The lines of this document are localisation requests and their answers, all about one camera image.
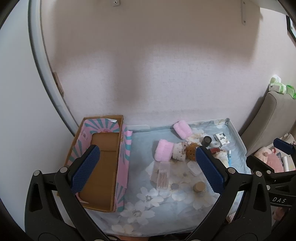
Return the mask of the clear cotton swab box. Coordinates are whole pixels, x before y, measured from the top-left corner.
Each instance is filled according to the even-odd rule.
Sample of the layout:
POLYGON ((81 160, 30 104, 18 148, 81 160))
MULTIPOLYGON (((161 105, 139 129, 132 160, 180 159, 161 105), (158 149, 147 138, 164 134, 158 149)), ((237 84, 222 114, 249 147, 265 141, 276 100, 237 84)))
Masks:
POLYGON ((157 190, 167 190, 170 177, 170 162, 160 162, 157 178, 157 190))

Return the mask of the brown fuzzy sock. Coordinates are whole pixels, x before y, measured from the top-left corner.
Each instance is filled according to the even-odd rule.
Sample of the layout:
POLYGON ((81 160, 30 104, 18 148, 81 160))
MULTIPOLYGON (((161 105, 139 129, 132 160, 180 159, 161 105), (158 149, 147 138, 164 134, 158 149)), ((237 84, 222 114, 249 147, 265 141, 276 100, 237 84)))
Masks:
POLYGON ((186 147, 186 158, 190 161, 196 160, 196 149, 200 147, 197 143, 188 144, 186 147))

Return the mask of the blue cream tube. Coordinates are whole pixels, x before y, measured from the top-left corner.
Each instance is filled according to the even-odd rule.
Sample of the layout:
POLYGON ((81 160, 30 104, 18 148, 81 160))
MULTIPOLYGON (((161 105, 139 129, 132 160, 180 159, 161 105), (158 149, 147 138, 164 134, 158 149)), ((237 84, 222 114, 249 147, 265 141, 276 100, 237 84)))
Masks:
POLYGON ((231 150, 228 151, 228 164, 229 164, 229 167, 232 166, 232 154, 231 154, 231 150))

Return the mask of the black round jar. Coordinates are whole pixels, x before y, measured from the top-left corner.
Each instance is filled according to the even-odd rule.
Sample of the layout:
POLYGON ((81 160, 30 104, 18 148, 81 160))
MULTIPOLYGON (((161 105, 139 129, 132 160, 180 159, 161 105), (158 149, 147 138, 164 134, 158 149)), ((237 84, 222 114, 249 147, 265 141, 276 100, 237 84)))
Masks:
POLYGON ((201 144, 204 147, 208 147, 208 146, 210 146, 211 142, 212 142, 212 138, 210 136, 205 136, 205 137, 203 137, 201 144))

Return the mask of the clear tape roll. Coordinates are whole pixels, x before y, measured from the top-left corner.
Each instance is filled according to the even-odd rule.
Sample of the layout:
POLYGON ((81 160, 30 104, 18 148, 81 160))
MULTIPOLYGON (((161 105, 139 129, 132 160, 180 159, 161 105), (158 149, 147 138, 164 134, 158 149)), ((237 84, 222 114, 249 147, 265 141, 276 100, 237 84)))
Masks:
POLYGON ((210 148, 219 148, 221 146, 221 143, 218 141, 212 141, 209 145, 210 148))

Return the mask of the pink fluffy sock back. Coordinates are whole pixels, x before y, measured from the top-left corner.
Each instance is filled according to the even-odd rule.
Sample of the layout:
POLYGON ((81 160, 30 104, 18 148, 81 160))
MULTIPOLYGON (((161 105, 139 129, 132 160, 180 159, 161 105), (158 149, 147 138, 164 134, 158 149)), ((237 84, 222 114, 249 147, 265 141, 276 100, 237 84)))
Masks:
POLYGON ((190 137, 193 134, 192 129, 184 120, 180 120, 175 123, 173 125, 173 129, 182 140, 190 137))

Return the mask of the pink fluffy sock front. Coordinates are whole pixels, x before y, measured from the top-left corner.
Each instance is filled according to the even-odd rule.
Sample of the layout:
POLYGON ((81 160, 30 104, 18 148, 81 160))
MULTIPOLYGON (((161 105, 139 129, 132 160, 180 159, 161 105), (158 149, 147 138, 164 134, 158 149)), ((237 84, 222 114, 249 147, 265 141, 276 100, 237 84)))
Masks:
POLYGON ((157 148, 155 150, 154 159, 158 162, 170 161, 174 149, 174 143, 167 140, 159 140, 157 148))

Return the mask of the pink fluffy sock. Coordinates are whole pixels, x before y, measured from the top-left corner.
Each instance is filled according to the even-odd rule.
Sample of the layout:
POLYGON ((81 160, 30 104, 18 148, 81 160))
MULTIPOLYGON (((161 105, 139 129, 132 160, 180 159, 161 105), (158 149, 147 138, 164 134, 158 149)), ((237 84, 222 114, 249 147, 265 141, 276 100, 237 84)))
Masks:
POLYGON ((174 143, 167 140, 159 140, 157 148, 155 150, 154 159, 158 162, 170 161, 174 149, 174 143))
POLYGON ((193 134, 192 129, 184 120, 180 120, 175 123, 173 125, 173 129, 182 140, 190 137, 193 134))

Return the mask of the dark red lipstick box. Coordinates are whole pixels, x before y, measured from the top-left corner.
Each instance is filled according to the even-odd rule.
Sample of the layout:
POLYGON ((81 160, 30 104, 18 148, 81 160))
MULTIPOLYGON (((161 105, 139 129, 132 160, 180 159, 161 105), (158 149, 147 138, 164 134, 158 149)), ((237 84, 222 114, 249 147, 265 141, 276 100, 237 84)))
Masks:
POLYGON ((220 148, 211 148, 209 149, 212 154, 215 154, 220 151, 220 148))

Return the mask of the kraft paper tape roll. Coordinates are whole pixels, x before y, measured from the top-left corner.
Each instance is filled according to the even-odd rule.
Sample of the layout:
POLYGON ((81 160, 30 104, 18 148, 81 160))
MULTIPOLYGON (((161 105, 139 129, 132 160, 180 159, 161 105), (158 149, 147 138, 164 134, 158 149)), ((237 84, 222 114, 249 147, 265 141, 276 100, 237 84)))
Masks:
POLYGON ((195 183, 193 186, 193 190, 196 193, 203 192, 205 190, 205 188, 206 188, 206 185, 203 181, 199 181, 199 182, 195 183))

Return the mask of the pink plush toy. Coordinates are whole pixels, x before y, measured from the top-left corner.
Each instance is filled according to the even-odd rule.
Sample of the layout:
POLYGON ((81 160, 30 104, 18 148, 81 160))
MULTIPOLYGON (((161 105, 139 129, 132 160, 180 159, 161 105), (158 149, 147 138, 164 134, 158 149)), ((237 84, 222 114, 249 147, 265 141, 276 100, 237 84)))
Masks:
POLYGON ((254 153, 254 156, 273 168, 275 173, 284 172, 281 159, 271 149, 262 147, 254 153))

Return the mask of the white earphone case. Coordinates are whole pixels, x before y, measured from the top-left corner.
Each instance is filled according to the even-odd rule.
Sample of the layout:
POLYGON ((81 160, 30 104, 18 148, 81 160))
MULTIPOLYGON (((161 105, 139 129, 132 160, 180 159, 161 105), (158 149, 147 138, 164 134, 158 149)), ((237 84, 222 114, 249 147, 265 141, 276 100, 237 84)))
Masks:
POLYGON ((194 176, 199 176, 202 173, 202 170, 196 161, 189 161, 187 166, 194 176))

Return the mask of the pink teal cardboard box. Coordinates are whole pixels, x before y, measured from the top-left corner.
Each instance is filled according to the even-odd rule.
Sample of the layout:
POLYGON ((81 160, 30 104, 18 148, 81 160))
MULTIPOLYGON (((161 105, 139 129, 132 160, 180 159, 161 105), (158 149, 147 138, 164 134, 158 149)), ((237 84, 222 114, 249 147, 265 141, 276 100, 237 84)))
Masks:
POLYGON ((125 205, 132 131, 122 115, 84 118, 65 161, 69 167, 91 146, 100 149, 99 161, 82 190, 77 192, 85 208, 102 212, 121 212, 125 205))

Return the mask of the framed picture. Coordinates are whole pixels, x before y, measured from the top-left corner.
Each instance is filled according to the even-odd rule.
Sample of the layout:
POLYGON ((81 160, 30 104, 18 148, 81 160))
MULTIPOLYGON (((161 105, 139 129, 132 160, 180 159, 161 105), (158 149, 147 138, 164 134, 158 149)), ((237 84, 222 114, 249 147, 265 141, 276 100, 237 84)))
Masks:
POLYGON ((292 22, 292 19, 289 16, 286 16, 286 19, 287 19, 287 31, 290 33, 292 38, 295 40, 296 39, 295 26, 292 22))

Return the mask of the white tissue pack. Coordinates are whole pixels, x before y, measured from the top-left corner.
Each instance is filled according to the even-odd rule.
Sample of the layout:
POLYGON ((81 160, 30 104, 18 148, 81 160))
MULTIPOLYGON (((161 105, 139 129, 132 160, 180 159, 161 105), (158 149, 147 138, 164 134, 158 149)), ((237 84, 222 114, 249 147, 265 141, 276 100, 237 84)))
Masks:
POLYGON ((227 138, 227 136, 224 134, 224 132, 220 132, 214 135, 214 138, 217 142, 220 143, 220 146, 226 146, 228 144, 230 144, 229 139, 227 138))

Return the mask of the green white packets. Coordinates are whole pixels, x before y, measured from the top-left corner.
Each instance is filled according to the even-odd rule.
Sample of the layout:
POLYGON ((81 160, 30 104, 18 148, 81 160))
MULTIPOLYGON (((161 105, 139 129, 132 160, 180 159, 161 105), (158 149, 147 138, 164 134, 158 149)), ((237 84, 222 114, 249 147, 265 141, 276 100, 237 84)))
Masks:
POLYGON ((274 91, 280 94, 288 94, 292 99, 296 99, 295 88, 291 85, 285 85, 281 82, 278 75, 273 75, 268 85, 269 91, 274 91))

